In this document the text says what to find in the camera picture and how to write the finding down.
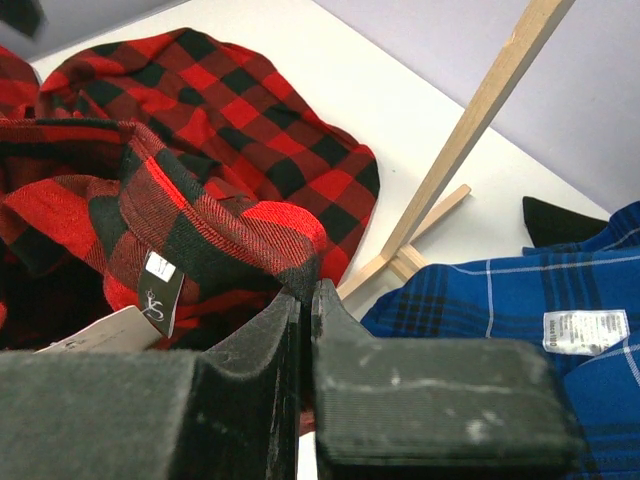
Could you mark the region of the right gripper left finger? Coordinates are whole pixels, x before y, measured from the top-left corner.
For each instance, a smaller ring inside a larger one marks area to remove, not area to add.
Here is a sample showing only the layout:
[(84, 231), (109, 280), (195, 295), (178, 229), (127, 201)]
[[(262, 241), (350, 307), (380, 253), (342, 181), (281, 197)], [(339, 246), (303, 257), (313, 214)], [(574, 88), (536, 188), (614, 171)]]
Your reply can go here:
[(299, 302), (204, 352), (5, 353), (5, 479), (292, 479)]

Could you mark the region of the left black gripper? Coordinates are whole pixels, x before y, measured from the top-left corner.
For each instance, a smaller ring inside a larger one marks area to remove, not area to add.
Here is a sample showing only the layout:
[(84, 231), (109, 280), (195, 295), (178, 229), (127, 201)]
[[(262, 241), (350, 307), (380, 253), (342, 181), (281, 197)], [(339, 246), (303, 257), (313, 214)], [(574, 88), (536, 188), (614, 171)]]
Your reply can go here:
[(18, 33), (34, 38), (43, 24), (44, 12), (38, 0), (0, 0), (0, 19)]

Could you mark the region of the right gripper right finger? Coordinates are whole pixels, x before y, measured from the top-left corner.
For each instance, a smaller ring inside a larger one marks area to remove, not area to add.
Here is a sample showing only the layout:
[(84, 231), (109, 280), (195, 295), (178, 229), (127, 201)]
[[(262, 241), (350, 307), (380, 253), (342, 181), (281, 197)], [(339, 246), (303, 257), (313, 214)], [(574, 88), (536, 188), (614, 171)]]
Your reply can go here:
[(501, 339), (377, 338), (316, 284), (321, 479), (560, 479), (585, 448), (553, 365)]

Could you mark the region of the red black plaid shirt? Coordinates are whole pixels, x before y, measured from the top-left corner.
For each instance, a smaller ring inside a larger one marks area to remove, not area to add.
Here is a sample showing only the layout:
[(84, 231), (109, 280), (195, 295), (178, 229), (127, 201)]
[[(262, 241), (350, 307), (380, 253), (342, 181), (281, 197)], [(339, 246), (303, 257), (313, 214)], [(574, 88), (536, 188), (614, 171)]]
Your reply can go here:
[(1, 346), (136, 306), (205, 350), (282, 288), (339, 281), (380, 189), (373, 152), (263, 55), (181, 28), (45, 80), (1, 53)]

